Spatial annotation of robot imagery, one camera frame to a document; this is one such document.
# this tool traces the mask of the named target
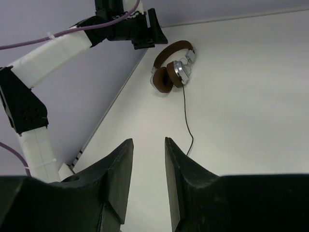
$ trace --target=purple cable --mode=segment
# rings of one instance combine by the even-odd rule
[[[24,167],[26,168],[26,174],[27,176],[31,176],[30,171],[28,169],[28,164],[26,162],[26,160],[24,159],[24,157],[22,157],[22,155],[20,155],[17,151],[15,151],[13,148],[11,148],[10,146],[1,143],[0,142],[0,147],[3,147],[4,149],[8,150],[9,152],[13,153],[17,158],[19,158],[19,160],[23,163]]]
[[[102,23],[102,24],[97,24],[97,25],[92,25],[92,26],[87,26],[87,27],[80,27],[80,28],[72,28],[72,29],[68,29],[68,30],[64,30],[61,32],[58,32],[56,34],[54,34],[53,36],[55,38],[63,36],[63,35],[67,35],[73,32],[77,32],[77,31],[82,31],[82,30],[93,30],[93,29],[98,29],[98,28],[105,28],[105,27],[109,27],[111,25],[114,25],[116,23],[121,22],[122,20],[125,20],[126,18],[128,18],[132,13],[135,12],[135,10],[137,9],[137,7],[139,6],[140,0],[136,1],[136,4],[134,5],[134,7],[128,11],[126,14],[124,14],[123,16],[111,21],[111,22],[107,22],[107,23]],[[23,46],[27,46],[27,45],[31,45],[31,44],[38,44],[38,43],[42,43],[45,41],[50,40],[49,37],[44,37],[38,40],[32,40],[32,41],[27,41],[27,42],[23,42],[23,43],[16,43],[16,44],[11,44],[11,45],[5,45],[5,46],[0,46],[0,50],[6,50],[6,49],[11,49],[11,48],[16,48],[16,47],[23,47]]]

